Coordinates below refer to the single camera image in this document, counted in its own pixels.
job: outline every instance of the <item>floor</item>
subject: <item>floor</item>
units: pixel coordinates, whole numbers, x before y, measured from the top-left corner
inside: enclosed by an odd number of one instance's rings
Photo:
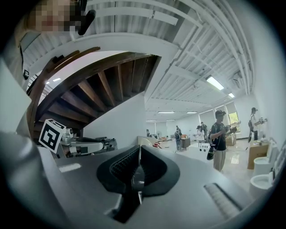
[[[198,148],[194,150],[194,148],[190,146],[187,150],[182,149],[182,151],[176,152],[175,140],[162,142],[160,146],[166,150],[179,153],[186,157],[201,160],[210,166],[213,166],[213,160],[208,161],[206,159],[208,150],[206,152],[200,152]],[[249,154],[249,149],[246,150],[247,147],[247,139],[237,140],[235,146],[227,147],[227,154],[222,173],[249,192],[250,178],[252,177],[253,170],[247,169]]]

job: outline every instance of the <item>white toilet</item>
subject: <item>white toilet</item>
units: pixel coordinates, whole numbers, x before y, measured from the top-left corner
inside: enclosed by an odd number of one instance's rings
[[[273,171],[267,174],[260,174],[252,177],[250,179],[249,192],[254,197],[257,198],[267,192],[269,188],[272,187],[273,182],[275,182],[275,177],[282,170],[282,165],[286,159],[286,144],[282,147],[281,151],[274,162]]]
[[[254,172],[253,176],[268,174],[274,166],[279,150],[276,143],[270,140],[266,157],[258,157],[254,159]]]

